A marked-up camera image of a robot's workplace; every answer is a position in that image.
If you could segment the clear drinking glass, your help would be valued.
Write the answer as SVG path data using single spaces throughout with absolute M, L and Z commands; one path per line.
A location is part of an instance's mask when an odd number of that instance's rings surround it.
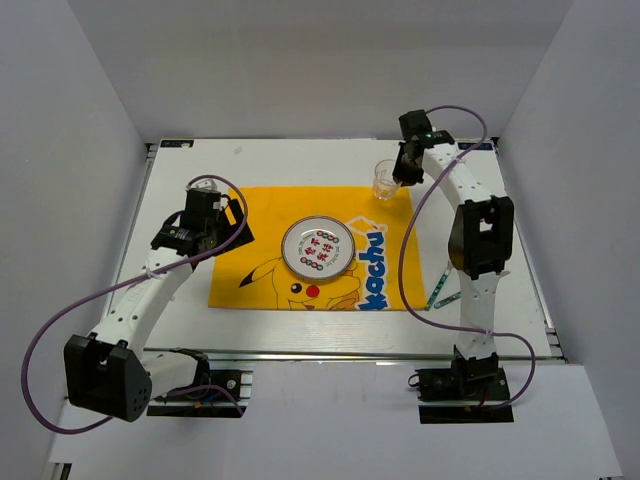
M 399 190 L 399 185 L 393 178 L 394 167 L 394 160 L 385 159 L 378 162 L 374 168 L 372 188 L 374 196 L 379 200 L 390 200 Z

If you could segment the yellow Pikachu cloth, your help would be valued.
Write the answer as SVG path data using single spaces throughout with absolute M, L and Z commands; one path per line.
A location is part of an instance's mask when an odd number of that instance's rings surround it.
M 413 213 L 407 192 L 388 201 L 375 198 L 366 187 L 245 187 L 242 192 L 249 205 L 248 225 L 254 240 L 215 260 L 209 307 L 311 312 L 406 309 L 398 266 Z M 354 260 L 335 279 L 306 280 L 282 259 L 284 234 L 309 216 L 332 217 L 354 237 Z M 403 280 L 409 305 L 414 309 L 425 306 L 419 247 L 412 233 Z

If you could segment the round patterned plate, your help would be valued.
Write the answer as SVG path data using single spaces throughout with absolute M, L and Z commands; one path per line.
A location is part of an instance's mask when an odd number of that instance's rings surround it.
M 301 278 L 332 280 L 352 264 L 355 240 L 342 222 L 327 216 L 309 216 L 286 231 L 281 256 L 287 267 Z

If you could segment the knife with teal handle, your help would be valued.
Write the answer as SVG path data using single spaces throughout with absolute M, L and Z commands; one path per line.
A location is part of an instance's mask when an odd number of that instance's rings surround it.
M 447 305 L 459 300 L 460 298 L 461 298 L 461 293 L 460 292 L 456 292 L 456 293 L 454 293 L 452 295 L 447 296 L 446 298 L 444 298 L 442 300 L 436 301 L 433 304 L 433 308 L 434 309 L 443 308 L 443 307 L 445 307 L 445 306 L 447 306 Z

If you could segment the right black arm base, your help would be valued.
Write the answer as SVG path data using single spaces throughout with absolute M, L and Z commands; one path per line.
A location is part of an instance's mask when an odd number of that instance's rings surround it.
M 419 369 L 407 380 L 417 394 L 422 425 L 473 425 L 513 423 L 511 406 L 498 408 L 510 399 L 503 368 L 492 379 L 463 387 L 450 368 Z

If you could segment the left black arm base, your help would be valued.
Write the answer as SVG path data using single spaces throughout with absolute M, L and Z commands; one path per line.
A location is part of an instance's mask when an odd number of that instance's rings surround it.
M 239 419 L 249 404 L 255 363 L 214 360 L 197 382 L 201 388 L 188 393 L 165 394 L 149 403 L 148 417 Z

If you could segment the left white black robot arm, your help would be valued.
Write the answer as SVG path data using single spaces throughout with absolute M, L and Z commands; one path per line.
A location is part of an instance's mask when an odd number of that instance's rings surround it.
M 67 341 L 70 404 L 133 422 L 160 397 L 228 397 L 212 384 L 203 353 L 174 348 L 150 359 L 143 353 L 162 313 L 197 266 L 252 240 L 242 196 L 230 197 L 214 185 L 188 188 L 184 208 L 167 218 L 151 241 L 140 278 L 89 334 Z

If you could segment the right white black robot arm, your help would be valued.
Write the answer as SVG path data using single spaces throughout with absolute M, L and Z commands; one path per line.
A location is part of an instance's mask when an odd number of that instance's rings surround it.
M 472 399 L 486 389 L 488 379 L 498 372 L 493 339 L 495 295 L 505 264 L 512 255 L 514 204 L 509 197 L 487 190 L 464 163 L 465 156 L 481 144 L 477 142 L 455 153 L 453 137 L 445 130 L 434 130 L 429 113 L 414 110 L 399 117 L 403 141 L 392 172 L 394 182 L 413 186 L 421 184 L 425 175 L 433 179 L 402 240 L 399 291 L 402 303 L 415 319 L 457 334 L 451 384 L 459 396 Z M 454 211 L 448 255 L 458 271 L 461 293 L 457 326 L 422 317 L 409 305 L 404 291 L 403 267 L 408 239 L 426 200 L 437 189 L 443 192 Z

